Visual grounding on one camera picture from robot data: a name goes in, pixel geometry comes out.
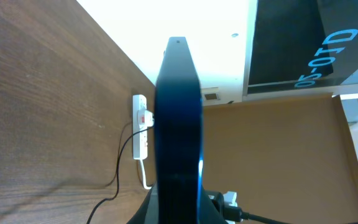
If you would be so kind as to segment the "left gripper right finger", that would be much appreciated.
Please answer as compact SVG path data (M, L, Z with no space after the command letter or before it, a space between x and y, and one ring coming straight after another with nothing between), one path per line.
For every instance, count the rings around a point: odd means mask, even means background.
M227 224L223 216L223 194L202 187L200 197L200 224Z

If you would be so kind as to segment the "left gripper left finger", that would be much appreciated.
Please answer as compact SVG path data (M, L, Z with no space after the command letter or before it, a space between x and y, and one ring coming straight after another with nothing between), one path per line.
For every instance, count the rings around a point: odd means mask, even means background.
M138 211L127 224L158 224L158 186L149 190Z

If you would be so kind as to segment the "blue Galaxy smartphone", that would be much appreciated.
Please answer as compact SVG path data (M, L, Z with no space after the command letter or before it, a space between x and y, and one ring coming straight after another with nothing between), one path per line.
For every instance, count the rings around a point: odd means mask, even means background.
M197 223L203 170L200 81L184 37L168 40L155 85L159 223Z

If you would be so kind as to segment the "white USB charger plug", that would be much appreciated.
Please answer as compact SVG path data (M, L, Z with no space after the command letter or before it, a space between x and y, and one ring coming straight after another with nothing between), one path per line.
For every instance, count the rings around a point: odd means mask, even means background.
M141 109L137 113L137 122L140 128L151 127L154 125L154 114L153 112Z

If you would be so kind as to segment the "white power strip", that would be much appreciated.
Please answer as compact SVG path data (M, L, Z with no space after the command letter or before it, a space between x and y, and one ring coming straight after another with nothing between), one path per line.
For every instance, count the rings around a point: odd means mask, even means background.
M147 158L147 131L146 127L140 128L137 122L137 113L141 109L147 109L147 99L144 95L132 97L132 152L135 160Z

